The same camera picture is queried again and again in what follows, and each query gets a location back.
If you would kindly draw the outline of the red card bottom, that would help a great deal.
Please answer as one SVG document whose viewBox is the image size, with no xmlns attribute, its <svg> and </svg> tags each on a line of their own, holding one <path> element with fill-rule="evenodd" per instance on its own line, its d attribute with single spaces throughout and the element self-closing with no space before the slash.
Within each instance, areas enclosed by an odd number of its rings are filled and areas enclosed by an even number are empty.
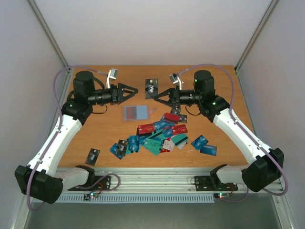
<svg viewBox="0 0 305 229">
<path fill-rule="evenodd" d="M 124 108 L 124 119 L 135 120 L 137 117 L 137 111 L 135 106 L 126 106 Z"/>
</svg>

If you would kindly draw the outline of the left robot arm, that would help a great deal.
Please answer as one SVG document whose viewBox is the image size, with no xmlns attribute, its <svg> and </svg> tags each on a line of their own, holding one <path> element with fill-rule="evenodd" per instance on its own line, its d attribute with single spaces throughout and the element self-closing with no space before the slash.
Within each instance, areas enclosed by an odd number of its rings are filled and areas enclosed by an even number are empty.
<svg viewBox="0 0 305 229">
<path fill-rule="evenodd" d="M 70 98 L 59 107 L 58 121 L 48 139 L 26 166 L 18 166 L 15 170 L 29 208 L 32 198 L 53 204 L 63 190 L 90 190 L 96 186 L 94 169 L 90 167 L 76 166 L 63 173 L 57 173 L 57 168 L 71 140 L 93 113 L 93 106 L 121 104 L 138 93 L 134 87 L 111 84 L 116 72 L 116 69 L 109 71 L 106 85 L 102 84 L 99 90 L 95 89 L 98 80 L 91 71 L 76 73 Z"/>
</svg>

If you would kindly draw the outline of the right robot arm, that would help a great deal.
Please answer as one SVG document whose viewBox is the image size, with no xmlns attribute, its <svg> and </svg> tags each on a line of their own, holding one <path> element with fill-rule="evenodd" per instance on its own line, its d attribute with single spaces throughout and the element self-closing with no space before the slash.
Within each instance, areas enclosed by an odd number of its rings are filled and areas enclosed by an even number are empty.
<svg viewBox="0 0 305 229">
<path fill-rule="evenodd" d="M 176 85 L 154 96 L 154 100 L 170 107 L 197 105 L 200 114 L 220 128 L 243 153 L 246 166 L 221 165 L 210 172 L 210 183 L 221 189 L 228 183 L 244 184 L 259 192 L 283 177 L 284 153 L 262 142 L 236 115 L 232 103 L 217 95 L 214 78 L 207 70 L 194 73 L 193 89 L 182 89 L 179 74 L 172 74 Z"/>
</svg>

